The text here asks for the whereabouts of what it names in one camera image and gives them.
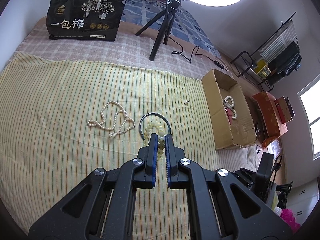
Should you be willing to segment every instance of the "striped bedsheet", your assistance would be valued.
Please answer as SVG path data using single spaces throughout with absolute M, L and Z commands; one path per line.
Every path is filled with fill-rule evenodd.
M 203 168 L 257 168 L 252 148 L 214 150 L 200 80 L 19 52 L 0 77 L 0 197 L 25 232 L 92 170 L 118 168 L 143 146 L 137 127 L 110 139 L 108 131 L 86 125 L 109 100 L 119 102 L 136 122 L 148 112 L 166 116 L 175 145 Z M 117 111 L 108 107 L 107 124 Z M 189 239 L 187 214 L 184 192 L 167 187 L 161 158 L 156 188 L 137 191 L 133 239 Z

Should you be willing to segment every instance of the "metal screw cap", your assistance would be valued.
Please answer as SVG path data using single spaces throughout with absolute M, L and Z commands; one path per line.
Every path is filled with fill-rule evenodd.
M 140 158 L 135 158 L 132 162 L 134 165 L 140 165 L 143 163 L 143 160 Z
M 218 174 L 222 177 L 225 177 L 229 174 L 229 171 L 227 171 L 226 169 L 220 169 L 218 170 Z
M 97 176 L 103 175 L 104 174 L 104 169 L 103 168 L 97 168 L 94 170 L 94 174 Z
M 183 159 L 180 160 L 180 163 L 182 165 L 189 165 L 191 163 L 191 161 L 189 159 L 187 159 L 187 158 L 183 158 Z

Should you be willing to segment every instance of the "white cabinet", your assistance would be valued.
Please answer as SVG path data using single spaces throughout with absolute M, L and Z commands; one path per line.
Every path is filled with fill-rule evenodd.
M 287 207 L 292 209 L 296 222 L 303 224 L 319 200 L 317 180 L 293 188 L 288 195 Z

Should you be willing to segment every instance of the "black bag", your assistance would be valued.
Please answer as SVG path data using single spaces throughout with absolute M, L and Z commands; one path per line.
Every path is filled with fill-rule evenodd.
M 51 39 L 114 41 L 127 0 L 51 0 L 47 29 Z

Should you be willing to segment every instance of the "cardboard box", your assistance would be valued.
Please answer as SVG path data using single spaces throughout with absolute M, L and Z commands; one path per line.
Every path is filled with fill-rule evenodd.
M 253 120 L 240 85 L 219 70 L 211 70 L 202 78 L 209 108 L 216 150 L 249 147 L 256 144 Z M 230 125 L 223 99 L 231 96 L 237 119 Z
M 285 98 L 280 97 L 279 99 L 275 100 L 275 104 L 276 104 L 277 108 L 278 108 L 278 105 L 281 108 L 281 111 L 282 111 L 282 114 L 284 117 L 284 121 L 285 121 L 283 123 L 287 123 L 287 122 L 291 121 L 292 120 L 291 111 L 289 110 L 289 106 L 288 106 Z

